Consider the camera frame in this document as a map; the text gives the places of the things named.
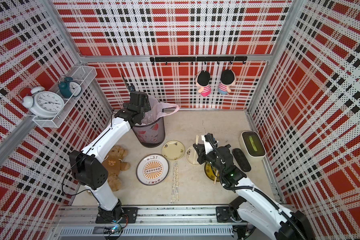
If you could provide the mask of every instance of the cream plate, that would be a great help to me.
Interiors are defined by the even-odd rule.
[[[195,153],[196,153],[195,148],[193,146],[190,146],[185,151],[185,158],[187,159],[187,162],[189,164],[191,164],[192,166],[201,166],[201,164],[199,164],[197,161],[197,158],[198,158],[197,153],[196,153],[196,157],[195,157],[195,164],[193,164],[193,157],[195,156]]]
[[[161,149],[163,156],[170,161],[178,160],[185,152],[184,145],[179,141],[169,141]]]
[[[165,157],[152,154],[144,157],[136,168],[137,179],[144,185],[155,185],[168,175],[169,164]]]

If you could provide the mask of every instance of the plate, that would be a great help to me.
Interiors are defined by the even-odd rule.
[[[144,157],[136,168],[137,179],[144,185],[156,185],[168,175],[169,164],[160,154]]]
[[[213,174],[212,172],[212,166],[210,163],[206,162],[205,165],[204,165],[204,172],[205,172],[205,175],[211,179],[212,181],[215,180],[215,175]],[[220,173],[218,172],[217,173],[217,179],[216,179],[216,182],[220,182],[220,179],[219,179],[219,176],[220,176]]]
[[[178,160],[184,155],[184,152],[185,147],[179,141],[169,141],[164,144],[163,148],[161,149],[163,156],[170,161]]]
[[[190,146],[185,151],[185,158],[187,159],[187,162],[192,166],[201,166],[201,164],[199,164],[199,162],[197,161],[197,157],[198,157],[197,154],[196,154],[195,164],[193,164],[193,156],[195,155],[195,152],[196,152],[195,148],[193,146]]]

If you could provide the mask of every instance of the teal alarm clock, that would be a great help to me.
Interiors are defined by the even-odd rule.
[[[70,98],[72,95],[77,97],[81,94],[81,86],[77,82],[73,81],[71,77],[65,77],[63,81],[58,84],[60,93],[65,98]]]

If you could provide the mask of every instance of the trash can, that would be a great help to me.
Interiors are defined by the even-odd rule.
[[[165,139],[164,118],[161,117],[148,125],[132,128],[137,139],[144,147],[157,147]]]

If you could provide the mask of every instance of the plaid wall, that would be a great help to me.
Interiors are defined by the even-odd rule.
[[[181,62],[181,63],[91,63],[96,67],[97,82],[113,108],[121,108],[129,100],[122,76],[136,90],[153,95],[159,101],[176,103],[182,108],[246,109],[264,70],[265,62]],[[237,77],[232,93],[218,93],[221,72],[232,69]],[[211,74],[211,94],[197,92],[194,77],[201,70]]]
[[[50,89],[76,64],[38,1],[0,1],[0,143],[28,113],[16,97],[24,86]],[[90,143],[106,113],[89,87],[59,129],[35,127],[0,167],[0,239],[43,239],[62,204],[68,152]],[[69,176],[65,190],[77,182]]]
[[[28,112],[18,91],[49,89],[75,63],[41,3],[0,2],[0,143]]]
[[[360,1],[306,0],[251,113],[317,238],[360,238]]]
[[[84,56],[271,53],[291,0],[53,0]]]
[[[59,206],[71,199],[61,192],[68,153],[97,137],[109,116],[89,86],[60,128],[31,130],[0,167],[0,239],[46,236]],[[64,191],[73,194],[77,184],[69,174]]]

